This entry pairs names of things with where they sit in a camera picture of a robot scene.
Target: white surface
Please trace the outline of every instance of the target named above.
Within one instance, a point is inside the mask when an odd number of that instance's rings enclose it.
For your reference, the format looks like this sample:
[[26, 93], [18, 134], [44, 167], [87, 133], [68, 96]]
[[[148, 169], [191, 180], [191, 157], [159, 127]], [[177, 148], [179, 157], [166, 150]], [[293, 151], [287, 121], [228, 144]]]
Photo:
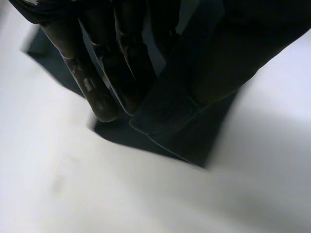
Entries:
[[311, 33], [240, 95], [210, 170], [109, 143], [89, 107], [0, 35], [1, 233], [311, 232]]

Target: black garment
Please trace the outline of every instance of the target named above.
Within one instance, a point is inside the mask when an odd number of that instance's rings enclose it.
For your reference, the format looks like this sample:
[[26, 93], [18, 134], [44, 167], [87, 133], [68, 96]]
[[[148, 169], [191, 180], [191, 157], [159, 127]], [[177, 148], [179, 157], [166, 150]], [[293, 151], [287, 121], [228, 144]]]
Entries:
[[[210, 28], [215, 26], [211, 26], [215, 23], [211, 7], [215, 9], [217, 4], [212, 6], [209, 1], [201, 1], [166, 67], [130, 121], [136, 130], [158, 145], [199, 166], [204, 164], [207, 154], [204, 148], [209, 143], [204, 135], [208, 129], [200, 130], [200, 126], [204, 127], [201, 120], [205, 114], [210, 111], [212, 115], [219, 108], [217, 105], [229, 106], [232, 93], [311, 27], [311, 14], [293, 12], [289, 18], [270, 14], [275, 18], [267, 24], [266, 18], [260, 22], [259, 16], [265, 16], [264, 12], [271, 9], [253, 8], [250, 2], [255, 1], [249, 0], [224, 2], [225, 6], [240, 2], [246, 9], [259, 12], [255, 18], [251, 18], [252, 14], [243, 18], [248, 15], [247, 10], [245, 14], [243, 11], [234, 14], [234, 8], [230, 8], [211, 32]], [[264, 0], [258, 0], [257, 6], [261, 5], [259, 2]], [[289, 1], [272, 2], [283, 13], [281, 7]], [[302, 9], [299, 1], [293, 0], [290, 5], [295, 2], [300, 7], [294, 9], [311, 13], [310, 9]]]
[[[180, 9], [180, 22], [177, 28], [179, 33], [183, 31], [183, 28], [195, 10], [197, 3], [198, 0], [182, 2]], [[209, 8], [207, 10], [205, 9], [205, 13], [209, 16], [211, 23], [207, 25], [206, 30], [211, 33], [213, 25], [222, 15], [223, 9], [221, 4], [215, 0], [210, 1], [209, 4]], [[150, 57], [153, 62], [153, 66], [155, 67], [155, 71], [156, 73], [160, 73], [165, 65], [165, 61], [160, 56], [155, 44], [153, 43], [148, 25], [146, 25], [145, 29], [146, 30], [143, 32], [145, 43], [149, 48]], [[96, 57], [91, 51], [91, 45], [87, 37], [85, 37], [85, 40], [86, 47], [90, 51], [91, 58], [96, 61]], [[34, 38], [27, 53], [38, 61], [47, 71], [49, 71], [65, 88], [74, 91], [80, 96], [82, 95], [80, 89], [59, 55], [59, 52], [50, 43], [41, 30], [39, 30], [38, 34]], [[94, 62], [94, 64], [97, 66], [98, 72], [103, 75], [98, 63]], [[181, 130], [178, 137], [174, 139], [174, 152], [180, 156], [184, 156], [186, 154], [186, 157], [193, 164], [204, 166], [205, 162], [209, 160], [209, 152], [214, 145], [218, 130], [221, 128], [221, 123], [225, 118], [234, 98], [235, 96], [231, 96], [227, 99], [227, 101], [219, 102], [213, 108], [201, 114], [196, 123]], [[130, 119], [131, 118], [123, 111], [120, 111], [118, 120], [110, 123], [101, 123], [97, 121], [93, 130], [108, 141], [185, 161], [180, 156], [177, 156], [155, 144], [148, 138], [148, 136], [134, 130], [128, 124]]]

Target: dark fabric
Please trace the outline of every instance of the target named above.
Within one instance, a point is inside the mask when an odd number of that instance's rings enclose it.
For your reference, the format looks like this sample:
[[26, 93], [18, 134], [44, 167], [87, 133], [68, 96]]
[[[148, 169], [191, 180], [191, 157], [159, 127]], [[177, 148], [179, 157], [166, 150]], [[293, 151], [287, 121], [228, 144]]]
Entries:
[[[197, 3], [198, 0], [182, 1], [180, 9], [180, 20], [177, 27], [177, 31], [179, 33], [182, 33], [189, 18], [196, 8]], [[201, 14], [206, 16], [206, 18], [204, 18], [205, 20], [201, 22], [195, 22], [195, 20], [192, 21], [192, 32], [194, 34], [196, 34], [198, 25], [202, 23], [204, 24], [206, 33], [211, 34], [216, 22], [222, 16], [223, 7], [220, 1], [209, 0], [205, 1], [205, 3], [206, 8], [202, 9], [201, 11]], [[150, 24], [147, 17], [143, 37], [145, 43], [148, 45], [148, 52], [155, 68], [155, 72], [156, 74], [159, 74], [165, 66], [165, 61], [161, 57], [159, 51], [156, 49], [150, 31]], [[188, 40], [188, 45], [190, 47], [186, 47], [186, 50], [184, 50], [184, 53], [182, 54], [182, 56], [185, 56], [184, 60], [180, 61], [176, 55], [173, 55], [173, 57], [177, 59], [177, 62], [181, 62], [180, 69], [177, 66], [171, 66], [171, 68], [176, 72], [187, 72], [190, 74], [190, 76], [193, 73], [194, 65], [197, 62], [196, 59], [191, 59], [192, 50], [195, 49], [195, 51], [197, 51], [197, 46], [200, 47], [202, 42], [205, 40], [204, 38], [200, 38], [201, 41], [199, 41], [199, 43], [192, 43], [193, 39], [194, 42], [198, 42], [198, 40], [195, 40], [195, 38], [190, 38], [190, 40]], [[91, 46], [88, 40], [86, 40], [86, 46], [89, 51], [91, 51]], [[38, 34], [34, 38], [27, 53], [36, 59], [44, 68], [46, 68], [55, 77], [55, 79], [60, 82], [60, 84], [74, 91], [75, 93], [82, 95], [66, 65], [64, 64], [61, 56], [59, 55], [59, 52], [52, 46], [41, 30], [38, 31]], [[90, 53], [92, 59], [95, 61], [95, 56], [92, 52]], [[101, 69], [98, 66], [97, 68], [98, 72], [102, 74]], [[168, 85], [167, 89], [169, 88], [172, 88], [173, 91], [178, 92], [178, 88], [174, 89], [174, 85]], [[162, 97], [169, 93], [169, 91], [163, 91], [159, 89], [157, 91], [158, 93], [156, 96], [158, 97]], [[192, 121], [192, 124], [188, 124], [187, 127], [180, 129], [179, 134], [176, 134], [175, 137], [168, 138], [167, 144], [171, 145], [170, 150], [174, 151], [174, 153], [163, 149], [150, 140], [148, 136], [134, 130], [128, 124], [130, 117], [127, 116], [123, 111], [120, 111], [119, 119], [115, 122], [101, 123], [97, 121], [93, 130], [104, 139], [114, 143], [134, 147], [140, 150], [150, 151], [159, 155], [179, 159], [181, 161], [185, 161], [181, 158], [185, 156], [185, 158], [191, 161], [191, 163], [204, 166], [206, 161], [209, 160], [209, 152], [214, 145], [223, 119], [225, 118], [226, 113], [229, 110], [234, 98], [235, 95], [232, 95], [226, 100], [215, 104], [210, 109], [206, 109], [202, 112], [202, 114], [199, 115], [199, 117], [195, 119], [195, 121]]]
[[[273, 2], [274, 7], [282, 5]], [[158, 145], [198, 166], [206, 162], [211, 133], [207, 131], [217, 131], [233, 93], [310, 28], [308, 16], [293, 23], [284, 18], [271, 21], [271, 29], [219, 12], [217, 4], [201, 1], [157, 82], [130, 121], [133, 128]], [[208, 122], [214, 114], [216, 120]]]

